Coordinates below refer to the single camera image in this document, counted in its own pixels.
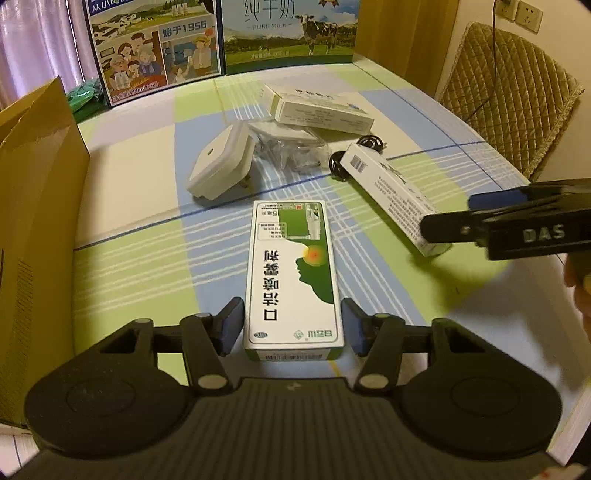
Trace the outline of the person's hand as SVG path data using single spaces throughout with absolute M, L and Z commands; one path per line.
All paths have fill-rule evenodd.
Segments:
M 582 322 L 587 335 L 590 335 L 590 293 L 585 288 L 583 278 L 576 271 L 576 260 L 573 254 L 567 256 L 564 267 L 564 282 L 568 288 L 573 288 L 573 300 L 576 308 L 582 314 Z

